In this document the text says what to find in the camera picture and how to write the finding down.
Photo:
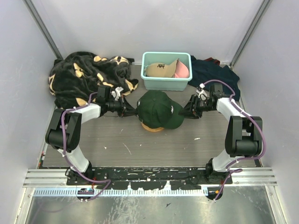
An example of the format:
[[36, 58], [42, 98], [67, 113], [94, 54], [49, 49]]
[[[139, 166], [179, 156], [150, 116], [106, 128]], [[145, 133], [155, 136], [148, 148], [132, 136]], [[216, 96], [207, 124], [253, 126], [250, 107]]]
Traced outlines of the black floral fleece blanket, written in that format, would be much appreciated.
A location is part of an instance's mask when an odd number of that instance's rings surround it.
[[127, 96], [139, 84], [131, 78], [133, 58], [113, 56], [100, 57], [92, 52], [78, 51], [63, 60], [55, 60], [49, 74], [49, 90], [55, 97], [55, 105], [61, 109], [71, 109], [85, 105], [90, 94], [105, 85], [112, 89], [121, 87]]

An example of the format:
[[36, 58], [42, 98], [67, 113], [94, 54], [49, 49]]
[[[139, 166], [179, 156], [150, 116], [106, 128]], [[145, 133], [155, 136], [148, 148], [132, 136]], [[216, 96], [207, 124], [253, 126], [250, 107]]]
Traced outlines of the teal plastic bin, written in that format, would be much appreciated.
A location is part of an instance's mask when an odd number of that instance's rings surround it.
[[[145, 69], [152, 63], [171, 64], [178, 59], [189, 70], [188, 78], [148, 77]], [[181, 52], [145, 52], [142, 56], [141, 78], [147, 90], [183, 91], [192, 79], [191, 56]]]

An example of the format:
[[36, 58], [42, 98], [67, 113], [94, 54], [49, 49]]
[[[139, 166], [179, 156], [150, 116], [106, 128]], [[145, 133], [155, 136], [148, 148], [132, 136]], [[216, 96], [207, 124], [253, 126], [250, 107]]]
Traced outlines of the green baseball cap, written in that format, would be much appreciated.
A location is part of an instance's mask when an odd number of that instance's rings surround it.
[[163, 91], [149, 90], [136, 103], [139, 121], [149, 128], [179, 128], [184, 117], [179, 115], [183, 107]]

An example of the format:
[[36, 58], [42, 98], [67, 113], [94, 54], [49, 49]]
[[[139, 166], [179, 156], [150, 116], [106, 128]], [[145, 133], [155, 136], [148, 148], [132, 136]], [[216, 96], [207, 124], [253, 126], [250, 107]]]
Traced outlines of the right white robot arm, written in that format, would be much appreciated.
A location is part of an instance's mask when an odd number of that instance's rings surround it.
[[204, 177], [211, 184], [225, 179], [231, 168], [242, 160], [257, 160], [263, 154], [263, 121], [246, 113], [235, 101], [235, 91], [225, 94], [223, 82], [212, 81], [209, 93], [201, 83], [196, 94], [180, 111], [188, 119], [200, 119], [204, 112], [217, 111], [228, 121], [224, 150], [206, 164]]

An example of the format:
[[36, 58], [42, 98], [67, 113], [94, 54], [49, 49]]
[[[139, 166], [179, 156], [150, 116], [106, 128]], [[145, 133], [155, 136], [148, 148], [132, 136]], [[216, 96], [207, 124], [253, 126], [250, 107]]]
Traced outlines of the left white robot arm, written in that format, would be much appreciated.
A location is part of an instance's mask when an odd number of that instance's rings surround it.
[[83, 185], [93, 181], [93, 168], [79, 146], [81, 125], [100, 118], [106, 112], [115, 112], [118, 117], [136, 115], [136, 109], [125, 99], [122, 91], [121, 87], [113, 91], [110, 86], [100, 86], [81, 106], [56, 109], [53, 112], [45, 141], [61, 153], [70, 169], [77, 175], [77, 180]]

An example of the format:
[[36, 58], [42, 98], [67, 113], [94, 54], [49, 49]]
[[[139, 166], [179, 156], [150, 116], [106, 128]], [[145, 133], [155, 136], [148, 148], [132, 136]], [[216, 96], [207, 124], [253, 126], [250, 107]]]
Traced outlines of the navy blue sweater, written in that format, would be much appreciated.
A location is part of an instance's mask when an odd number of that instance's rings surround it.
[[191, 56], [192, 79], [188, 82], [190, 86], [199, 87], [201, 83], [217, 79], [228, 84], [235, 92], [235, 101], [240, 100], [241, 92], [238, 88], [240, 78], [227, 66], [220, 66], [220, 61], [213, 58], [205, 60], [196, 59]]

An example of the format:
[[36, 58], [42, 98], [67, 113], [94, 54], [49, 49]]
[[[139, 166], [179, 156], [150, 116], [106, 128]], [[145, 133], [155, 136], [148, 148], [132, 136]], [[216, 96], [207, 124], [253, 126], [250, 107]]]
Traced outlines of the wooden hat stand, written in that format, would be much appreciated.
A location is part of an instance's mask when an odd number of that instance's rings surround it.
[[158, 128], [149, 128], [148, 126], [146, 126], [145, 124], [141, 123], [142, 127], [146, 130], [146, 131], [149, 131], [149, 132], [152, 132], [152, 133], [157, 133], [157, 132], [160, 132], [162, 130], [164, 130], [163, 127], [158, 127]]

